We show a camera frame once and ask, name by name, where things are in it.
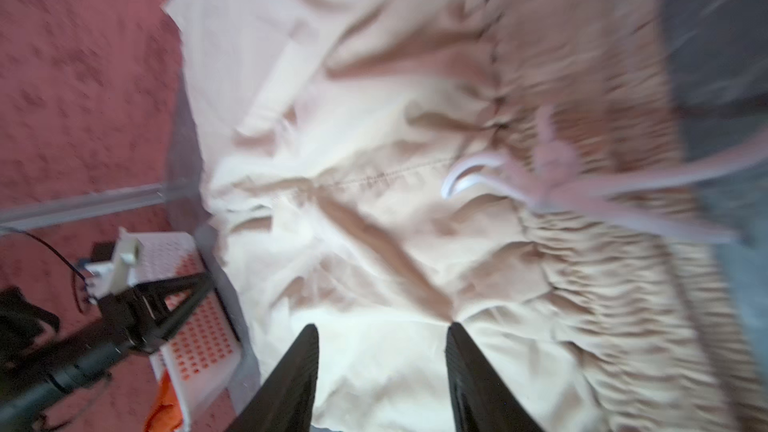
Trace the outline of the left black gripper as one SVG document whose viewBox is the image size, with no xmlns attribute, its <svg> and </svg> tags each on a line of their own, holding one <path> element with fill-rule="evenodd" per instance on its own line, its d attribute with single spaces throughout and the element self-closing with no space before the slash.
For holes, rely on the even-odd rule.
<svg viewBox="0 0 768 432">
<path fill-rule="evenodd" d="M 1 362 L 1 429 L 31 431 L 44 412 L 131 355 L 170 341 L 205 301 L 207 272 L 143 282 L 98 302 L 102 317 L 60 341 Z M 169 306 L 168 297 L 181 296 Z"/>
</svg>

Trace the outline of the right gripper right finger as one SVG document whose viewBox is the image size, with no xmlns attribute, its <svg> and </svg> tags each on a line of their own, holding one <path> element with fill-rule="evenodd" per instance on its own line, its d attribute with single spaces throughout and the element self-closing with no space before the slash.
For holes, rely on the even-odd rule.
<svg viewBox="0 0 768 432">
<path fill-rule="evenodd" d="M 542 431 L 458 322 L 448 328 L 445 359 L 456 431 Z"/>
</svg>

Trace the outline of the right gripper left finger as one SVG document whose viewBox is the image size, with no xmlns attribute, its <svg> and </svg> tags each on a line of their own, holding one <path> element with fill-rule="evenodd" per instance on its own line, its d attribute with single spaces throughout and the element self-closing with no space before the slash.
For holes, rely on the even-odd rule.
<svg viewBox="0 0 768 432">
<path fill-rule="evenodd" d="M 310 431 L 319 352 L 318 329 L 314 324 L 306 325 L 226 431 Z"/>
</svg>

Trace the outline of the white plastic laundry basket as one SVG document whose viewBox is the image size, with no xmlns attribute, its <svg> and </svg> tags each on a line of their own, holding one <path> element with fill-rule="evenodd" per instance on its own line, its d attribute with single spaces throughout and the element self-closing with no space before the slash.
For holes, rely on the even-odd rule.
<svg viewBox="0 0 768 432">
<path fill-rule="evenodd" d="M 184 232 L 131 233 L 120 238 L 139 246 L 128 283 L 151 282 L 205 270 L 193 237 Z M 174 338 L 150 357 L 158 380 L 168 378 L 179 402 L 179 431 L 189 431 L 228 386 L 242 358 L 242 347 L 211 292 Z"/>
</svg>

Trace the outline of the beige drawstring shorts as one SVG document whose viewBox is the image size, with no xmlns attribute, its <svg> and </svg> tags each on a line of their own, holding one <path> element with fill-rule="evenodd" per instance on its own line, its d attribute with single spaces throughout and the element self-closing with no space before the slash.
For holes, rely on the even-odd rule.
<svg viewBox="0 0 768 432">
<path fill-rule="evenodd" d="M 312 422 L 450 431 L 448 327 L 547 431 L 763 431 L 684 163 L 659 0 L 168 0 L 263 375 Z"/>
</svg>

